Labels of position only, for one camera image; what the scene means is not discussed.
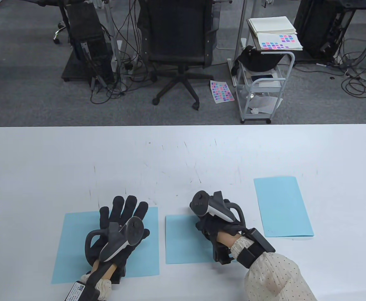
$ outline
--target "forearm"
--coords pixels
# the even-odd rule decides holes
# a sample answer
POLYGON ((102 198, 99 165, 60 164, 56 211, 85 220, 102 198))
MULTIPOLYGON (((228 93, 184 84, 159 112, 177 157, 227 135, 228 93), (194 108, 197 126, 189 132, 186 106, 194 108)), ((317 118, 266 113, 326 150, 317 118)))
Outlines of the forearm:
MULTIPOLYGON (((217 241, 229 247, 234 258, 253 244, 241 235, 229 236, 219 233, 217 241)), ((264 252, 251 265, 244 281, 249 300, 268 301, 279 296, 282 301, 316 301, 296 263, 280 254, 264 252)))

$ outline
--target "white table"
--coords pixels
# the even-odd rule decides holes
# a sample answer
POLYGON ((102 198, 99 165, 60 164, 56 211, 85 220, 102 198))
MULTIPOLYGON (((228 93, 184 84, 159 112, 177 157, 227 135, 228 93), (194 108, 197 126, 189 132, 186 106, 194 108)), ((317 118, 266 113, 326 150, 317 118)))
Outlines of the white table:
POLYGON ((0 128, 0 301, 64 300, 71 284, 50 284, 64 214, 125 191, 159 207, 160 275, 124 278, 112 300, 248 300, 237 263, 165 264, 165 216, 222 190, 263 233, 253 178, 277 175, 297 177, 315 237, 271 244, 319 300, 365 301, 366 125, 0 128))

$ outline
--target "chair base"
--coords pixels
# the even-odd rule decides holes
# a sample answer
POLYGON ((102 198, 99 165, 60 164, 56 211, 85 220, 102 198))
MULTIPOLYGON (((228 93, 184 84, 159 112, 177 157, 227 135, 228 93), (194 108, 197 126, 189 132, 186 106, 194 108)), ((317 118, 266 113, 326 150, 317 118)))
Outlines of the chair base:
POLYGON ((213 80, 212 75, 202 74, 202 73, 191 73, 186 72, 186 65, 178 66, 178 72, 172 71, 152 71, 150 76, 151 79, 155 82, 157 80, 157 76, 162 77, 172 77, 173 79, 157 94, 157 96, 153 99, 153 105, 157 106, 159 104, 160 98, 164 96, 170 89, 172 89, 177 83, 182 83, 186 89, 190 92, 191 96, 196 100, 193 103, 192 108, 197 110, 200 108, 200 100, 197 93, 194 91, 191 86, 189 79, 208 79, 213 80))

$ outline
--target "black glove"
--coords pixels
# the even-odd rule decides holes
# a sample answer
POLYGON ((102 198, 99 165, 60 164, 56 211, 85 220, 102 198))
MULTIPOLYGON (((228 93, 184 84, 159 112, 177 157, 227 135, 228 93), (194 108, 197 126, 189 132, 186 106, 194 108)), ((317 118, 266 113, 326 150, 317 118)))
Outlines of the black glove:
MULTIPOLYGON (((229 202, 228 199, 224 199, 223 201, 225 203, 229 202)), ((238 232, 246 230, 246 227, 241 225, 237 219, 229 223, 220 217, 216 215, 212 216, 209 213, 199 217, 199 219, 200 221, 196 223, 196 228, 212 243, 216 242, 218 232, 226 232, 235 236, 238 232)))
MULTIPOLYGON (((121 196, 117 196, 113 200, 112 211, 109 215, 109 208, 102 207, 100 208, 100 229, 107 229, 109 227, 110 222, 117 222, 120 227, 124 226, 126 222, 133 216, 139 217, 140 219, 144 219, 144 216, 148 210, 148 204, 146 202, 140 202, 136 211, 134 209, 137 205, 137 198, 133 195, 129 195, 126 199, 126 204, 124 198, 121 196)), ((143 237, 140 242, 148 237, 150 231, 148 229, 144 229, 143 237)), ((86 253, 87 262, 92 266, 94 262, 99 258, 101 250, 107 244, 108 238, 105 235, 100 235, 98 240, 92 245, 88 253, 86 253)), ((110 262, 117 265, 117 271, 114 273, 118 273, 118 271, 122 271, 126 265, 127 258, 133 252, 133 250, 140 244, 140 242, 135 246, 127 246, 123 250, 121 250, 110 262)))
MULTIPOLYGON (((113 222, 114 219, 119 223, 120 227, 122 227, 132 216, 137 216, 141 220, 144 219, 147 211, 148 211, 148 203, 140 202, 137 206, 136 211, 134 209, 137 205, 137 198, 135 196, 129 195, 126 199, 126 204, 124 205, 124 209, 122 212, 124 204, 123 197, 119 196, 114 198, 113 200, 113 208, 109 217, 109 221, 113 222)), ((139 241, 137 245, 130 246, 127 245, 123 250, 121 250, 115 257, 113 257, 110 262, 114 263, 118 268, 124 267, 127 262, 127 258, 134 251, 134 249, 141 243, 143 239, 150 235, 150 230, 144 229, 143 237, 139 241)))

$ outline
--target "white lace cuff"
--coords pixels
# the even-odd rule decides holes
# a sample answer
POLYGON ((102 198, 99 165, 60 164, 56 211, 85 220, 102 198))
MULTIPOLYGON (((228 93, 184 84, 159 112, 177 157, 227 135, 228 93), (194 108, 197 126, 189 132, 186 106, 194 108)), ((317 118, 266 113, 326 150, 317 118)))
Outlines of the white lace cuff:
MULTIPOLYGON (((81 282, 86 283, 90 274, 83 275, 80 279, 81 282)), ((100 296, 98 297, 98 301, 106 301, 109 299, 110 294, 112 292, 112 283, 107 279, 100 279, 95 286, 97 290, 100 291, 100 296)))
POLYGON ((237 259, 240 252, 243 251, 244 248, 250 247, 254 242, 252 240, 249 240, 247 237, 240 237, 230 248, 230 252, 234 259, 237 259))

